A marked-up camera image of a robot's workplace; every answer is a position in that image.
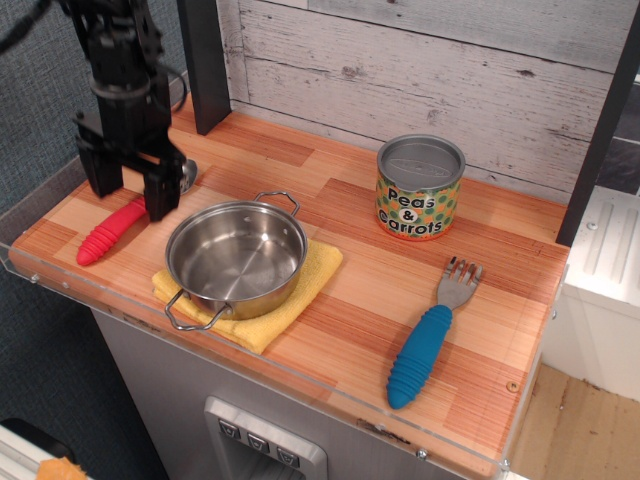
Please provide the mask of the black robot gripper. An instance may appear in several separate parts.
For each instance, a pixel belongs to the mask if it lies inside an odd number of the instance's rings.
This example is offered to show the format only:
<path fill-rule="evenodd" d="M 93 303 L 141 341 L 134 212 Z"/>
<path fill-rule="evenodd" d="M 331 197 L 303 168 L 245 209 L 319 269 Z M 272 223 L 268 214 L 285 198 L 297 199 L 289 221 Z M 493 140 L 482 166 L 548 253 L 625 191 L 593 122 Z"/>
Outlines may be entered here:
<path fill-rule="evenodd" d="M 167 89 L 127 99 L 98 99 L 96 112 L 76 113 L 76 144 L 93 192 L 103 198 L 123 187 L 122 168 L 144 176 L 151 222 L 176 209 L 185 155 L 168 136 L 171 96 Z"/>

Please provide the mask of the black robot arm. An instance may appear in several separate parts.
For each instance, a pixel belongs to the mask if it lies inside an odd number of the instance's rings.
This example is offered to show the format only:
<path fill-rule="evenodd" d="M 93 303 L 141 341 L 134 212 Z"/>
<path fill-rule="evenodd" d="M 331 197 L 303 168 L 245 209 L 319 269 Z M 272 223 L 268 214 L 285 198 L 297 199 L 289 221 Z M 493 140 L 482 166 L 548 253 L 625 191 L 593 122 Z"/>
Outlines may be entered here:
<path fill-rule="evenodd" d="M 185 155 L 170 141 L 169 77 L 159 61 L 162 34 L 144 1 L 64 1 L 91 67 L 95 113 L 79 113 L 76 144 L 93 192 L 105 197 L 124 185 L 123 170 L 143 176 L 151 221 L 176 209 Z"/>

